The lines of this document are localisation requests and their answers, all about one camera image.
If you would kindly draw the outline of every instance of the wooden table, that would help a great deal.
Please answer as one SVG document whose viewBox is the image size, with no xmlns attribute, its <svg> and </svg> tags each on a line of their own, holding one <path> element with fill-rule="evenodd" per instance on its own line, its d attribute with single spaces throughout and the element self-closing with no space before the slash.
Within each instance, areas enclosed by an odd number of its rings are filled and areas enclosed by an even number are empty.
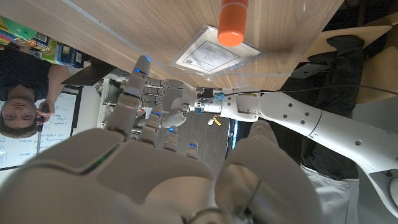
<svg viewBox="0 0 398 224">
<path fill-rule="evenodd" d="M 250 0 L 245 41 L 272 55 L 212 82 L 168 66 L 203 26 L 217 27 L 220 2 L 3 0 L 0 15 L 127 71 L 146 54 L 155 62 L 152 77 L 193 86 L 278 90 L 343 0 Z"/>
</svg>

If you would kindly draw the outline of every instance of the orange cup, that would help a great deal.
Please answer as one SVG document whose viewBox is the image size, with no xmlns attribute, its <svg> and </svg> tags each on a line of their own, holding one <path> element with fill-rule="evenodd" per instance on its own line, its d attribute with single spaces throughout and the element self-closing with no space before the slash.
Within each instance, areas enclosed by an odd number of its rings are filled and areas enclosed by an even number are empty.
<svg viewBox="0 0 398 224">
<path fill-rule="evenodd" d="M 223 0 L 218 24 L 218 41 L 221 45 L 235 47 L 244 39 L 248 0 Z"/>
</svg>

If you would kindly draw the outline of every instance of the cable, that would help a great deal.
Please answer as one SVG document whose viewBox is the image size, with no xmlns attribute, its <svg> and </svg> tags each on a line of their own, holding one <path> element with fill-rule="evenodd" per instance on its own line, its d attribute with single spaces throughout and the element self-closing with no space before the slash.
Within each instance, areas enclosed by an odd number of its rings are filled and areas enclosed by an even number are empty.
<svg viewBox="0 0 398 224">
<path fill-rule="evenodd" d="M 321 86 L 321 87 L 314 87 L 314 88 L 308 88 L 308 89 L 301 89 L 301 90 L 261 90 L 261 91 L 247 91 L 247 92 L 241 92 L 241 93 L 230 93 L 230 94 L 225 94 L 224 96 L 231 96 L 231 95 L 236 95 L 236 94 L 248 94 L 248 93 L 290 93 L 290 92 L 302 92 L 302 91 L 313 91 L 313 90 L 323 90 L 323 89 L 328 89 L 328 88 L 341 88 L 341 87 L 351 87 L 351 88 L 368 88 L 371 90 L 377 90 L 377 91 L 383 91 L 385 93 L 390 93 L 393 95 L 397 95 L 397 92 L 390 91 L 390 90 L 385 90 L 382 88 L 377 88 L 373 86 L 366 86 L 366 85 L 335 85 L 335 86 Z"/>
</svg>

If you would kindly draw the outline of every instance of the robotic hand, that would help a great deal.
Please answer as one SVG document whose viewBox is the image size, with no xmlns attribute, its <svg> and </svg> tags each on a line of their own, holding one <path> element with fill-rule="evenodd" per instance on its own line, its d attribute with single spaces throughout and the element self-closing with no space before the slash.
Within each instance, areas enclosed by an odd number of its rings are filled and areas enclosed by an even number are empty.
<svg viewBox="0 0 398 224">
<path fill-rule="evenodd" d="M 150 114 L 155 105 L 162 105 L 164 115 L 161 126 L 164 128 L 169 128 L 172 125 L 180 126 L 185 122 L 187 113 L 190 111 L 198 114 L 216 113 L 220 114 L 221 117 L 255 122 L 259 117 L 259 110 L 257 109 L 258 95 L 254 95 L 255 97 L 253 97 L 253 94 L 231 95 L 224 98 L 225 94 L 243 91 L 259 91 L 259 89 L 224 88 L 222 90 L 214 90 L 212 88 L 204 88 L 197 91 L 196 88 L 179 80 L 148 78 L 141 106 L 147 110 L 147 114 Z"/>
<path fill-rule="evenodd" d="M 138 141 L 91 129 L 27 162 L 0 189 L 1 223 L 322 223 L 315 190 L 268 124 L 255 123 L 214 178 L 195 143 L 175 153 L 175 127 L 156 149 L 160 112 Z"/>
</svg>

